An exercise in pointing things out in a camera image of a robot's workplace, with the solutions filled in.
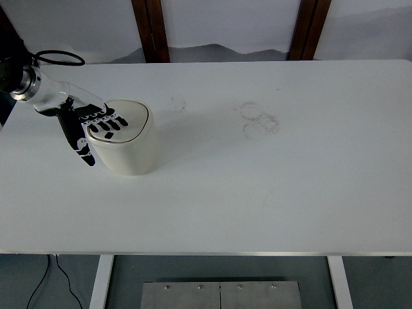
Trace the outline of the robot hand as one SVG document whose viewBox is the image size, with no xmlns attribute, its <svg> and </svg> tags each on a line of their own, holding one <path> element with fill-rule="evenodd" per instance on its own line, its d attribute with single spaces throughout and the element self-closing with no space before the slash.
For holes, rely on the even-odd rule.
<svg viewBox="0 0 412 309">
<path fill-rule="evenodd" d="M 68 82 L 41 77 L 39 91 L 30 100 L 36 112 L 57 117 L 71 148 L 89 165 L 95 165 L 86 130 L 104 133 L 111 139 L 115 132 L 128 126 L 125 118 L 100 97 Z"/>
</svg>

